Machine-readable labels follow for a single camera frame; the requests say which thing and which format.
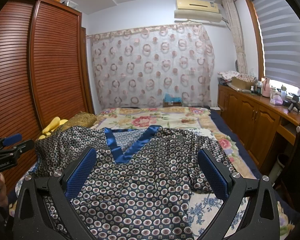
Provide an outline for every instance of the air conditioner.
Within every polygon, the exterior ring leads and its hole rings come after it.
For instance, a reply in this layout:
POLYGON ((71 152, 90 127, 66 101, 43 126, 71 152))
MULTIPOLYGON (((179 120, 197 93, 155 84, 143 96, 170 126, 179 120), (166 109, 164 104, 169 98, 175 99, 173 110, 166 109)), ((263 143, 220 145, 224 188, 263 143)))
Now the air conditioner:
POLYGON ((210 22, 221 22, 222 15, 219 13, 218 5, 213 2, 202 0, 177 0, 177 10, 174 17, 177 19, 203 20, 210 22))

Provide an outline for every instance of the sheer curtain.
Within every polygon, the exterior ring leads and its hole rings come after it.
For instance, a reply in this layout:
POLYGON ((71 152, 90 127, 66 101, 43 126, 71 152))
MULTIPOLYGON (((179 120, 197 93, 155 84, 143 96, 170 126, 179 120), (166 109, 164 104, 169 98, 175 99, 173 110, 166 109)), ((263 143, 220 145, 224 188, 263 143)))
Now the sheer curtain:
POLYGON ((203 25, 152 26, 92 37, 103 108, 159 107, 166 93, 209 106, 214 51, 203 25))
POLYGON ((233 0, 222 0, 222 5, 229 20, 230 30, 233 37, 235 50, 237 52, 238 70, 242 74, 247 74, 247 61, 244 53, 242 29, 237 8, 235 7, 233 0))

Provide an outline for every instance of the beige curtain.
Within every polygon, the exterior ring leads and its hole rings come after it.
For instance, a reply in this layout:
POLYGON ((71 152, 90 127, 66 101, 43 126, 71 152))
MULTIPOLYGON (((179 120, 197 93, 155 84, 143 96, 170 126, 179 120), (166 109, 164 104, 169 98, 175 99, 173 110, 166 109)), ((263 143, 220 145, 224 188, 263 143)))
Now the beige curtain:
POLYGON ((239 72, 242 74, 247 74, 248 70, 247 70, 246 55, 244 53, 242 29, 241 29, 237 9, 234 5, 233 0, 222 0, 222 5, 226 11, 227 18, 230 24, 230 30, 232 33, 235 50, 237 52, 239 72))

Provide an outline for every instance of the human hand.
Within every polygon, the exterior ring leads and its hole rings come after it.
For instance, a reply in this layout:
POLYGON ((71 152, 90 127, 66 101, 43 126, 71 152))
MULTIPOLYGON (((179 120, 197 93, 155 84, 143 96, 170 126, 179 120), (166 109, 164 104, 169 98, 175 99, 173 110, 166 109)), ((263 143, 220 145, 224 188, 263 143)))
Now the human hand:
POLYGON ((0 206, 8 206, 7 188, 2 173, 0 173, 0 206))

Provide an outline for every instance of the striped blind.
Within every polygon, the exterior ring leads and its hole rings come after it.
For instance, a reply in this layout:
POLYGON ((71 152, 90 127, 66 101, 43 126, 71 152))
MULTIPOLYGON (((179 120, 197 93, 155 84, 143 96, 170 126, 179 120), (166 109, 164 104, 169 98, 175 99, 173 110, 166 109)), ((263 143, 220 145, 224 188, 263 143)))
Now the striped blind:
POLYGON ((251 0, 260 24, 265 76, 300 88, 300 20, 285 0, 251 0))

